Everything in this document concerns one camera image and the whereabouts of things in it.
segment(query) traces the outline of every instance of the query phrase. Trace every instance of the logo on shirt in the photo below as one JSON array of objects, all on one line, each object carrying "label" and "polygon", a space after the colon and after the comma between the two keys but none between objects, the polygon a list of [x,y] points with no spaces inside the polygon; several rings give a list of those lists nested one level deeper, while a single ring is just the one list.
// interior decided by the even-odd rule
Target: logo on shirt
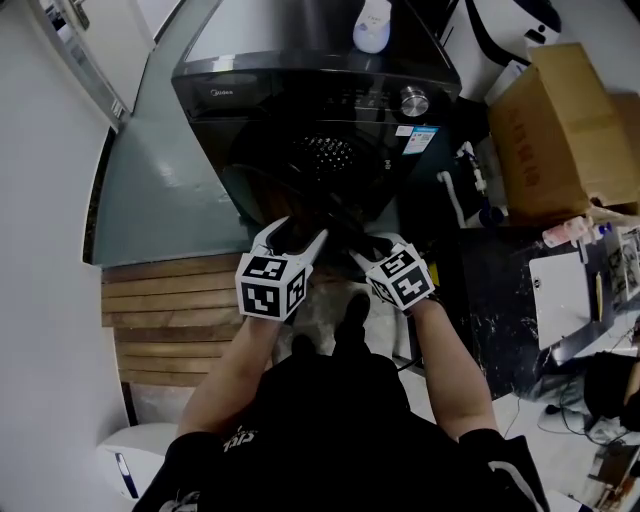
[{"label": "logo on shirt", "polygon": [[200,492],[190,492],[186,496],[184,496],[180,501],[178,501],[177,497],[175,500],[167,501],[162,507],[160,507],[159,512],[193,512],[198,510],[198,498],[200,497]]},{"label": "logo on shirt", "polygon": [[256,437],[258,432],[256,430],[242,430],[242,425],[238,427],[238,432],[226,443],[224,443],[224,451],[227,452],[230,448],[240,446],[241,444],[250,443]]}]

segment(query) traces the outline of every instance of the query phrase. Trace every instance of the white pipe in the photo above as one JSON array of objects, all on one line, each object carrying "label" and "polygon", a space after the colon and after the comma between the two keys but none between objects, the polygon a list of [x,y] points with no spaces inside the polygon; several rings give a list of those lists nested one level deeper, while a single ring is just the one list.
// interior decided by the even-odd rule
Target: white pipe
[{"label": "white pipe", "polygon": [[466,228],[467,224],[464,221],[464,214],[462,213],[462,208],[460,207],[460,203],[458,202],[456,191],[453,188],[453,181],[451,181],[451,174],[449,174],[449,171],[442,171],[438,173],[437,178],[440,183],[444,183],[447,187],[447,193],[449,194],[449,199],[451,200],[453,209],[456,211],[458,226],[460,226],[462,229]]}]

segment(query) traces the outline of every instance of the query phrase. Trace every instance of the black shoe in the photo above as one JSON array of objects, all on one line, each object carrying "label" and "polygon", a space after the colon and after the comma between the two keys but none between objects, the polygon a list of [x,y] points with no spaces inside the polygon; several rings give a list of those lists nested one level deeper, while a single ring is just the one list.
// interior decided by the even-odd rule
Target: black shoe
[{"label": "black shoe", "polygon": [[310,356],[316,353],[316,346],[306,334],[298,334],[291,343],[291,353],[298,356]]},{"label": "black shoe", "polygon": [[560,409],[560,407],[556,407],[555,405],[547,405],[547,407],[545,408],[544,412],[546,412],[547,414],[551,415],[551,414],[558,414],[562,409]]},{"label": "black shoe", "polygon": [[349,323],[349,325],[362,326],[369,316],[369,309],[371,309],[371,298],[367,292],[358,292],[347,304],[347,310],[342,321]]}]

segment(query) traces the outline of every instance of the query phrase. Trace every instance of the washing machine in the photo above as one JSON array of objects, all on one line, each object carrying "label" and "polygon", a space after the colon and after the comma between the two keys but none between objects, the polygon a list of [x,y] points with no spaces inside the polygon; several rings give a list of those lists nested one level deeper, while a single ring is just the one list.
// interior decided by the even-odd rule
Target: washing machine
[{"label": "washing machine", "polygon": [[176,66],[189,125],[244,218],[361,230],[441,136],[460,91],[442,46],[395,0],[386,48],[357,50],[363,5],[223,0]]}]

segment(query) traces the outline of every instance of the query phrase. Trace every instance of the control knob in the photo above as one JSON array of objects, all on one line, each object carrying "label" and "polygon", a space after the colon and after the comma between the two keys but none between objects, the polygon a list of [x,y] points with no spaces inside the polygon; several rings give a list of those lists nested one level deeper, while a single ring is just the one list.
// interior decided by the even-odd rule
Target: control knob
[{"label": "control knob", "polygon": [[400,110],[407,117],[418,117],[429,109],[429,100],[422,89],[407,86],[400,92]]}]

